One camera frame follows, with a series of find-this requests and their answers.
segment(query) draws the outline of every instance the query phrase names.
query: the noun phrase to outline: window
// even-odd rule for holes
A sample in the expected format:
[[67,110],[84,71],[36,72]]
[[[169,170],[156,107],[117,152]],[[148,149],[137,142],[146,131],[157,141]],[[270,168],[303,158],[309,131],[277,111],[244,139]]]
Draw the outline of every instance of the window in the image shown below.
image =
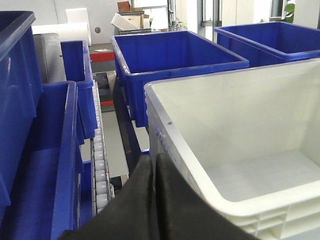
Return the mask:
[[167,0],[133,0],[136,8],[142,8],[144,13],[153,18],[152,29],[168,28],[168,3]]
[[222,0],[202,0],[202,22],[204,37],[213,40],[213,28],[222,25]]

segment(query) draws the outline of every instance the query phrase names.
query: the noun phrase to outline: bin rim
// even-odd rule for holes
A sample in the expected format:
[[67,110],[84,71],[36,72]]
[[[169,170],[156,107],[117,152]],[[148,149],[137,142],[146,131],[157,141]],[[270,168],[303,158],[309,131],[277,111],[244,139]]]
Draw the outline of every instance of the bin rim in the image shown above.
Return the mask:
[[91,66],[87,63],[90,63],[90,51],[88,47],[88,43],[86,40],[70,40],[70,41],[61,41],[62,44],[72,44],[72,43],[81,43],[82,44],[82,51],[83,56],[87,55],[87,61],[86,58],[83,57],[83,67],[84,67],[84,78],[83,81],[75,81],[76,86],[78,89],[88,89],[92,88],[94,86],[93,77],[92,77],[92,70]]
[[14,45],[36,20],[32,11],[0,11],[0,13],[21,13],[6,28],[0,32],[0,61],[8,54]]
[[67,85],[64,120],[62,125],[61,146],[58,158],[56,188],[54,195],[53,214],[51,223],[51,239],[56,239],[67,228],[73,227],[74,203],[74,166],[76,162],[77,147],[77,111],[78,111],[78,88],[74,81],[48,83],[46,86]]
[[249,23],[249,24],[239,24],[239,25],[230,25],[230,26],[219,26],[215,27],[214,31],[217,32],[218,34],[227,36],[229,38],[238,40],[241,43],[247,44],[253,48],[260,49],[264,52],[267,52],[269,54],[272,54],[278,58],[281,58],[286,61],[294,61],[294,60],[301,60],[301,59],[309,59],[309,58],[314,58],[320,56],[320,49],[319,50],[310,50],[310,51],[301,51],[301,52],[294,52],[294,53],[285,53],[283,51],[279,51],[275,48],[272,48],[270,46],[267,46],[265,44],[253,41],[247,37],[243,37],[240,35],[237,35],[235,33],[232,33],[226,29],[229,27],[245,27],[245,26],[255,26],[255,25],[291,25],[295,26],[297,28],[302,28],[302,29],[309,29],[314,32],[318,32],[318,29],[307,27],[307,26],[301,26],[293,23],[288,23],[288,22],[282,22],[282,21],[271,21],[271,22],[259,22],[259,23]]
[[[230,72],[216,72],[210,73],[206,76],[219,76],[219,75],[234,75],[241,72],[252,72],[259,71],[263,69],[274,69],[281,68],[282,66],[289,65],[297,65],[297,64],[312,64],[319,63],[319,58],[302,60],[299,62],[289,62],[289,63],[281,63],[272,66],[259,66],[247,69],[239,69]],[[194,77],[204,77],[203,75],[198,76],[186,76],[180,78],[172,78],[165,80],[157,80],[152,81],[144,85],[145,95],[148,98],[151,107],[156,111],[157,117],[161,123],[162,131],[160,134],[165,134],[168,139],[170,139],[174,143],[178,143],[175,145],[175,149],[178,151],[180,156],[183,156],[184,163],[190,171],[190,174],[194,179],[201,179],[196,182],[197,186],[201,190],[201,193],[205,199],[205,201],[212,206],[214,209],[228,214],[230,216],[235,217],[249,217],[257,214],[261,214],[263,212],[272,211],[275,209],[279,209],[282,207],[286,207],[291,204],[299,203],[301,200],[310,200],[316,198],[314,191],[312,189],[320,187],[320,180],[306,183],[303,185],[287,188],[285,190],[277,191],[274,193],[269,193],[241,201],[229,201],[223,198],[214,184],[211,182],[209,176],[206,171],[203,169],[201,164],[198,162],[197,157],[194,155],[188,144],[185,142],[184,138],[180,134],[179,130],[175,127],[175,123],[171,120],[169,114],[167,113],[165,107],[162,105],[161,101],[158,99],[157,94],[153,90],[153,85],[156,84],[164,84],[169,82],[181,82],[185,80],[190,80]],[[301,194],[303,188],[308,188],[310,191],[307,195]]]
[[[237,58],[238,61],[232,61],[232,62],[225,62],[225,63],[217,63],[217,64],[207,64],[207,65],[198,65],[198,66],[189,66],[187,67],[188,69],[205,69],[205,68],[216,68],[217,66],[223,66],[223,65],[236,65],[237,68],[247,68],[249,67],[249,60],[247,60],[246,58],[234,53],[233,51],[230,51],[229,49],[213,42],[213,41],[210,41],[208,40],[207,38],[203,37],[203,36],[200,36],[192,31],[188,31],[188,30],[183,30],[183,31],[167,31],[167,32],[153,32],[153,33],[149,33],[148,35],[156,35],[156,34],[177,34],[177,33],[185,33],[185,34],[190,34],[190,35],[193,35],[197,38],[200,38],[202,41],[205,41],[213,46],[215,46],[216,48],[220,49],[221,51],[229,54],[229,55],[232,55],[233,57]],[[178,67],[178,68],[169,68],[169,69],[166,69],[166,70],[155,70],[155,71],[144,71],[144,72],[137,72],[137,73],[131,73],[130,72],[130,69],[128,67],[128,64],[127,64],[127,61],[125,60],[125,57],[123,56],[122,54],[122,51],[117,43],[117,40],[116,38],[132,38],[133,36],[138,36],[138,35],[141,35],[141,34],[132,34],[132,35],[117,35],[117,36],[112,36],[110,38],[110,43],[112,44],[113,46],[113,51],[114,51],[114,55],[117,59],[117,61],[120,63],[120,65],[122,66],[121,67],[121,71],[128,77],[130,76],[141,76],[141,75],[153,75],[153,74],[158,74],[158,73],[165,73],[165,72],[169,72],[169,71],[174,71],[174,72],[177,72],[179,70],[183,70],[185,69],[186,67]]]

